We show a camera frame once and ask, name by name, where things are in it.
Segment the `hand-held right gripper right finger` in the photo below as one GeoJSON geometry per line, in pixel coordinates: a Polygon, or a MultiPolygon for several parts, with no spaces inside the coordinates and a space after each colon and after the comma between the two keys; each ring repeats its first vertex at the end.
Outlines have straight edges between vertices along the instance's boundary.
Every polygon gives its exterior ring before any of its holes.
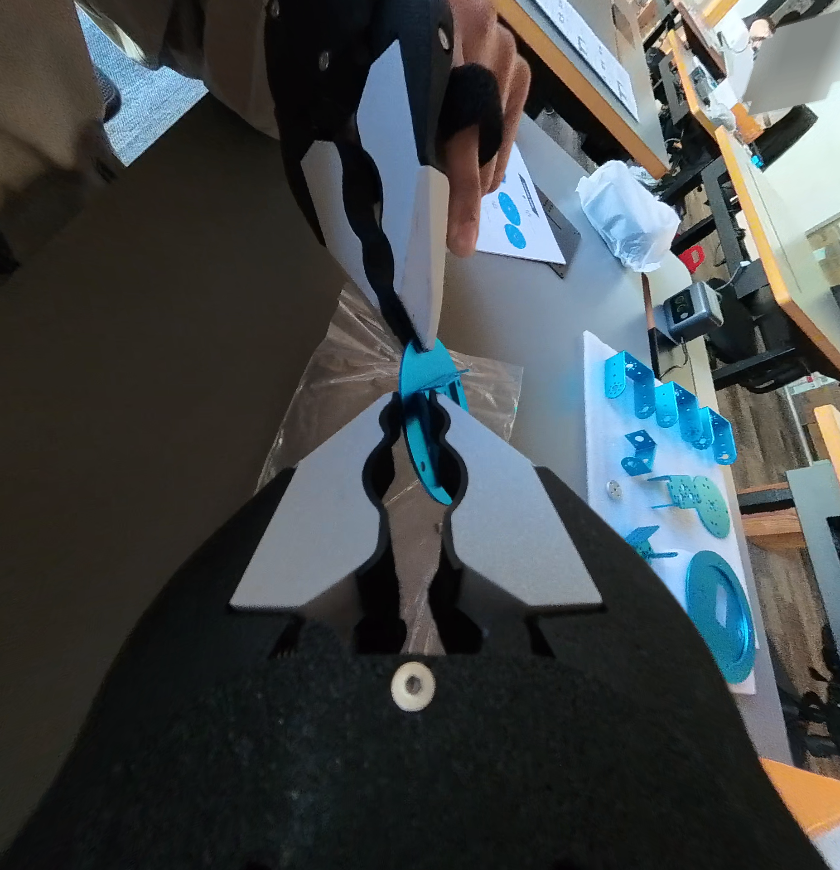
{"type": "Polygon", "coordinates": [[[524,619],[601,608],[534,464],[451,399],[436,396],[435,407],[442,457],[458,473],[444,528],[458,611],[469,619],[524,619]]]}

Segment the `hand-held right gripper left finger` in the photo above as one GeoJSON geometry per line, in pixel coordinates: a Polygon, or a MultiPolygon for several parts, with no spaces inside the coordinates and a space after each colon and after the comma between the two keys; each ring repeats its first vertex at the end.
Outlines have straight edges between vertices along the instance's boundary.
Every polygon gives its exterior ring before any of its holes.
{"type": "Polygon", "coordinates": [[[275,512],[230,599],[232,609],[359,622],[359,580],[390,543],[382,503],[395,467],[399,397],[386,393],[278,481],[275,512]]]}

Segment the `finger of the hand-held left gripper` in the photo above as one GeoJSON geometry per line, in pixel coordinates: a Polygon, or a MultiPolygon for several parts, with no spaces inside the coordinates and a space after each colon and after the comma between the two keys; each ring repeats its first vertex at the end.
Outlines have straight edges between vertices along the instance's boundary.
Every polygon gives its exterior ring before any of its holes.
{"type": "Polygon", "coordinates": [[[402,342],[418,338],[403,299],[418,168],[413,148],[347,141],[316,141],[302,161],[325,247],[402,342]]]}
{"type": "Polygon", "coordinates": [[[374,60],[357,111],[360,141],[382,183],[382,231],[396,300],[422,352],[436,344],[444,293],[449,183],[417,156],[401,45],[374,60]]]}

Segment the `blue round metal plate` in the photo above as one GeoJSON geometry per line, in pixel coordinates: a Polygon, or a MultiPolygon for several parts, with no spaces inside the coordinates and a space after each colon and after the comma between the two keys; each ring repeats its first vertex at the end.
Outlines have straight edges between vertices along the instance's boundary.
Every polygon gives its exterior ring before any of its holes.
{"type": "Polygon", "coordinates": [[[399,371],[404,441],[410,461],[426,494],[445,506],[452,503],[452,497],[440,478],[440,448],[433,433],[431,399],[421,394],[419,389],[445,372],[454,370],[458,368],[450,353],[437,340],[428,351],[416,342],[408,344],[399,371]]]}

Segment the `blue perforated mounting bracket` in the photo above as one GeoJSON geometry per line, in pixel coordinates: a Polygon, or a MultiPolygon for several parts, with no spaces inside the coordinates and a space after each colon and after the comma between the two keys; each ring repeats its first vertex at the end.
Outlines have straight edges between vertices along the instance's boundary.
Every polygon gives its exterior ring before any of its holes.
{"type": "Polygon", "coordinates": [[[468,373],[470,373],[469,368],[445,372],[439,377],[434,378],[427,385],[421,387],[419,392],[426,398],[431,398],[432,394],[439,394],[447,397],[464,411],[469,412],[469,404],[462,381],[462,376],[468,373]]]}

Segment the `person's left hand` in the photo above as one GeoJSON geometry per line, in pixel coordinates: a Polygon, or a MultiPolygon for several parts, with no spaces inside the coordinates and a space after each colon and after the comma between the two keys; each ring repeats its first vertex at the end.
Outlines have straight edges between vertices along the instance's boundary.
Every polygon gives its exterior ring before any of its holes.
{"type": "Polygon", "coordinates": [[[511,32],[497,19],[491,2],[450,2],[455,68],[474,63],[497,82],[502,107],[502,143],[484,166],[479,163],[479,131],[473,125],[443,142],[440,153],[449,180],[447,245],[461,257],[474,253],[482,198],[502,181],[531,86],[531,70],[518,54],[511,32]]]}

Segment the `white instruction sheet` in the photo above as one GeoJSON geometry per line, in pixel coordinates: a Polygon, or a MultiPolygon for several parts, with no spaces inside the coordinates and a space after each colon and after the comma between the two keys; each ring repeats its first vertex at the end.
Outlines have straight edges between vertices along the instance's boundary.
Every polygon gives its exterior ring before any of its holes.
{"type": "Polygon", "coordinates": [[[476,252],[551,266],[567,263],[517,145],[499,187],[482,198],[476,252]]]}

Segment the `white foam sheet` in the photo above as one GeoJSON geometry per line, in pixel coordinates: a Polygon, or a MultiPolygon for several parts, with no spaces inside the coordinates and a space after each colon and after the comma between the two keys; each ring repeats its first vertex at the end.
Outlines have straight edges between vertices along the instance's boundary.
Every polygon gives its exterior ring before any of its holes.
{"type": "MultiPolygon", "coordinates": [[[[590,332],[583,334],[584,362],[584,421],[586,445],[587,501],[623,539],[633,529],[660,525],[653,536],[654,549],[679,551],[674,560],[655,562],[651,569],[686,612],[685,577],[690,559],[698,551],[715,551],[727,560],[738,575],[747,593],[750,605],[743,559],[737,541],[733,510],[725,488],[724,470],[729,466],[717,464],[710,449],[698,451],[682,441],[677,426],[664,429],[657,425],[655,415],[637,419],[633,413],[632,391],[623,397],[608,399],[603,393],[603,364],[615,354],[590,332]],[[624,434],[646,429],[657,442],[653,471],[643,477],[631,478],[621,467],[621,459],[632,452],[624,434]],[[703,475],[712,479],[724,495],[730,512],[730,533],[727,538],[714,538],[702,525],[694,509],[675,507],[653,510],[652,506],[665,504],[668,493],[665,484],[648,483],[647,479],[661,475],[703,475]],[[624,489],[623,499],[611,500],[605,491],[608,480],[617,480],[624,489]]],[[[732,692],[754,695],[757,690],[754,675],[760,643],[756,617],[756,655],[750,676],[743,683],[729,685],[732,692]]]]}

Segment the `clear plastic bag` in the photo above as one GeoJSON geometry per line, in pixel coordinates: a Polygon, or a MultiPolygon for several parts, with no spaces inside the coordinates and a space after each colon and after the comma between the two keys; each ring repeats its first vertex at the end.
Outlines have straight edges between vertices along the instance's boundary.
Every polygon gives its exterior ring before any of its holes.
{"type": "MultiPolygon", "coordinates": [[[[450,351],[462,376],[470,413],[501,439],[510,441],[517,417],[523,368],[489,358],[450,351]]],[[[346,284],[323,340],[300,377],[256,484],[259,491],[284,468],[295,465],[342,425],[384,393],[398,387],[401,347],[365,297],[346,284]]],[[[437,570],[444,519],[417,480],[403,437],[392,451],[395,477],[383,498],[388,513],[402,619],[404,652],[444,653],[428,603],[428,586],[437,570]]]]}

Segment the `blue perforated round plate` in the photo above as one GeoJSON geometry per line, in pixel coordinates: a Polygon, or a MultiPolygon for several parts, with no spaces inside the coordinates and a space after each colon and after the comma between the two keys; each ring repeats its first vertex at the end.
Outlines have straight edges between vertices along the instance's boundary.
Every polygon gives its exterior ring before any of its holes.
{"type": "Polygon", "coordinates": [[[730,533],[730,512],[724,495],[716,483],[703,475],[691,478],[693,508],[704,528],[718,539],[730,533]]]}

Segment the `white plastic bag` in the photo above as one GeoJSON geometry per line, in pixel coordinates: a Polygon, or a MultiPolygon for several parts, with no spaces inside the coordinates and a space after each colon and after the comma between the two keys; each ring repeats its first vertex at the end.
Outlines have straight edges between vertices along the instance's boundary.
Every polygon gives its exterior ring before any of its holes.
{"type": "Polygon", "coordinates": [[[681,219],[642,183],[636,167],[609,161],[579,179],[576,193],[589,224],[623,267],[643,274],[660,269],[681,219]]]}

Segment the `wooden office table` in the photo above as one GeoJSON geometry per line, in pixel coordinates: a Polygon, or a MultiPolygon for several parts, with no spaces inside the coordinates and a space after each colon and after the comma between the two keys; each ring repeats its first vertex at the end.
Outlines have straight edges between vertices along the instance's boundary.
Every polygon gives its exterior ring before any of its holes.
{"type": "Polygon", "coordinates": [[[690,76],[694,57],[679,34],[670,29],[662,45],[659,71],[671,121],[699,129],[705,147],[696,169],[676,175],[665,201],[701,185],[711,211],[676,240],[674,251],[717,233],[735,306],[746,313],[735,325],[743,327],[747,351],[714,371],[715,388],[769,392],[814,372],[840,381],[840,309],[806,235],[793,227],[752,153],[710,119],[690,76]]]}
{"type": "Polygon", "coordinates": [[[555,111],[578,133],[581,149],[595,164],[632,159],[654,179],[670,168],[656,99],[631,2],[571,2],[629,73],[638,118],[554,27],[538,2],[496,1],[499,22],[516,38],[531,68],[527,114],[555,111]]]}

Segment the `grey device with display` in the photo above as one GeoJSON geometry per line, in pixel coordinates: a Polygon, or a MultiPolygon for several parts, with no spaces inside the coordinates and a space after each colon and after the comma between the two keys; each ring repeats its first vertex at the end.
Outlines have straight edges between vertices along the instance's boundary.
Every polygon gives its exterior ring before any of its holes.
{"type": "Polygon", "coordinates": [[[661,312],[662,332],[675,344],[702,338],[724,325],[719,294],[705,281],[665,299],[661,312]]]}

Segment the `blue metal U bracket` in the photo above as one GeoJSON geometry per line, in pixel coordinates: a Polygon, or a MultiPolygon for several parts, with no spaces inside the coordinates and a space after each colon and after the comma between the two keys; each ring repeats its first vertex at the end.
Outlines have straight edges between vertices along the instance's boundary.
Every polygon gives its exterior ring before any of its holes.
{"type": "Polygon", "coordinates": [[[643,477],[653,471],[657,453],[657,442],[646,429],[632,430],[624,434],[632,448],[629,455],[621,459],[623,471],[631,478],[643,477]]]}
{"type": "Polygon", "coordinates": [[[655,562],[662,560],[674,560],[680,555],[679,551],[658,551],[654,549],[653,536],[659,531],[660,525],[642,526],[629,532],[624,540],[637,553],[648,566],[652,567],[655,562]]]}

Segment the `blue round-end metal bracket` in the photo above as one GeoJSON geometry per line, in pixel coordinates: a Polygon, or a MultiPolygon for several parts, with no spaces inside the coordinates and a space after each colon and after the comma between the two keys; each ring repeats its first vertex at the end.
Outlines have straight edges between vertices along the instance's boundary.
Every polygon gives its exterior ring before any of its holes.
{"type": "Polygon", "coordinates": [[[608,357],[603,364],[603,393],[608,399],[632,391],[633,413],[649,419],[656,411],[656,378],[652,368],[625,351],[608,357]]]}
{"type": "Polygon", "coordinates": [[[678,427],[679,406],[697,403],[697,397],[676,382],[665,383],[655,388],[655,419],[659,427],[678,427]]]}
{"type": "Polygon", "coordinates": [[[712,408],[705,406],[702,415],[709,428],[710,450],[717,464],[732,465],[737,461],[738,451],[730,421],[712,408]]]}
{"type": "Polygon", "coordinates": [[[689,447],[705,451],[711,448],[715,436],[711,422],[711,408],[687,403],[679,406],[678,428],[682,441],[689,447]]]}

